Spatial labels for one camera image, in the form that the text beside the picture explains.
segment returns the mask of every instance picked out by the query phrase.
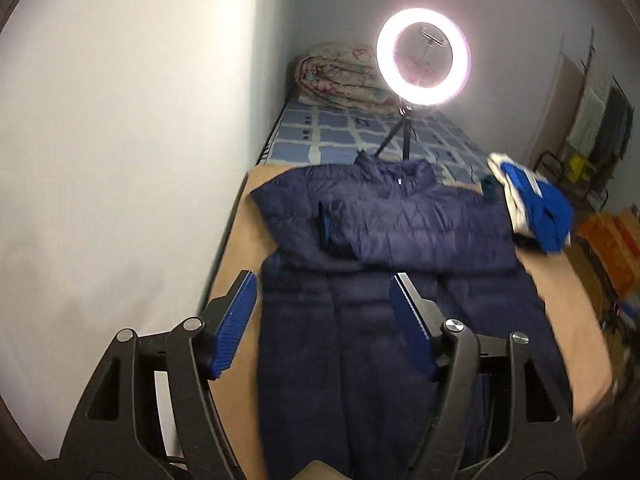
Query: mattress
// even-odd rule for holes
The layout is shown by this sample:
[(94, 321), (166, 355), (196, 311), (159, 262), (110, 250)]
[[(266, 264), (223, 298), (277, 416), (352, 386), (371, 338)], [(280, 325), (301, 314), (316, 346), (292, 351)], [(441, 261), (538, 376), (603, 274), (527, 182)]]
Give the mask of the mattress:
[[(260, 158), (260, 164), (351, 164), (359, 151), (374, 153), (399, 120), (397, 114), (369, 114), (289, 101)], [(443, 113), (417, 115), (410, 157), (425, 158), (441, 182), (478, 184), (490, 174), (487, 154)], [(381, 154), (402, 159), (402, 134)]]
[[(248, 194), (291, 166), (267, 164), (253, 168), (238, 204), (220, 268), (210, 293), (228, 291), (243, 269), (260, 272), (276, 244)], [(584, 420), (608, 391), (612, 371), (604, 338), (587, 293), (567, 257), (518, 251), (532, 275), (554, 329), (574, 393), (574, 420)], [(262, 297), (242, 336), (236, 357), (220, 379), (210, 383), (229, 442), (248, 480), (266, 480), (258, 431), (257, 357)]]

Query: jacket collar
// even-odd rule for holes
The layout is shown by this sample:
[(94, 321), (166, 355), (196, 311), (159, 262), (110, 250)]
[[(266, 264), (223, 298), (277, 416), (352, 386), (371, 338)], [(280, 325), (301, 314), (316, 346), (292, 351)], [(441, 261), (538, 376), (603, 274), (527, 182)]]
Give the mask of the jacket collar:
[(400, 179), (405, 181), (407, 185), (415, 184), (417, 187), (432, 186), (436, 182), (431, 164), (424, 159), (385, 162), (367, 155), (365, 152), (360, 152), (354, 165), (362, 168), (364, 173), (379, 182), (396, 184)]

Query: floral blanket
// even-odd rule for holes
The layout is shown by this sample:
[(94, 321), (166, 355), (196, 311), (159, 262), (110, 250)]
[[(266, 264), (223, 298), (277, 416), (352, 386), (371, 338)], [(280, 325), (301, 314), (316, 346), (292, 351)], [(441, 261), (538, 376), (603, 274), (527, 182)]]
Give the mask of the floral blanket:
[[(435, 72), (406, 56), (396, 56), (402, 76), (422, 83)], [(300, 58), (296, 66), (299, 101), (308, 105), (358, 108), (372, 113), (398, 111), (398, 96), (382, 79), (375, 52), (367, 46), (322, 43)]]

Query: cardboard sheet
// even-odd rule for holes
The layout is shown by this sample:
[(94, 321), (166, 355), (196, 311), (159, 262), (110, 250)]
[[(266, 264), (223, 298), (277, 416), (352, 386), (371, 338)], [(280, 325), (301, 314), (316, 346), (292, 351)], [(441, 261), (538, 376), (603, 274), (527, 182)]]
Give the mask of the cardboard sheet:
[[(238, 205), (225, 254), (210, 296), (228, 291), (240, 270), (259, 275), (262, 261), (276, 244), (248, 193), (289, 166), (264, 165), (249, 174)], [(518, 252), (546, 302), (574, 392), (574, 419), (581, 420), (600, 402), (611, 383), (611, 366), (590, 300), (564, 254), (543, 256)], [(248, 480), (266, 480), (258, 432), (256, 366), (262, 298), (249, 321), (234, 362), (210, 383), (220, 419)]]

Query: metal bolt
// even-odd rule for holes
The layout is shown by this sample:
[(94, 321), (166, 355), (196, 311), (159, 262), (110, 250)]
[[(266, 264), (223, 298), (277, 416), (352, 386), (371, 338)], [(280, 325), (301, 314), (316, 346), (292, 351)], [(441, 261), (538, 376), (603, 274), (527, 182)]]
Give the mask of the metal bolt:
[(465, 329), (465, 324), (457, 319), (447, 319), (444, 322), (444, 326), (449, 332), (462, 332)]
[(523, 334), (522, 332), (514, 332), (511, 334), (514, 343), (518, 343), (521, 345), (526, 345), (529, 342), (529, 336), (527, 334)]
[(133, 337), (133, 332), (129, 328), (123, 328), (116, 334), (116, 339), (121, 343), (127, 342)]
[(197, 330), (202, 326), (202, 322), (197, 317), (190, 317), (189, 319), (185, 319), (182, 324), (185, 330)]

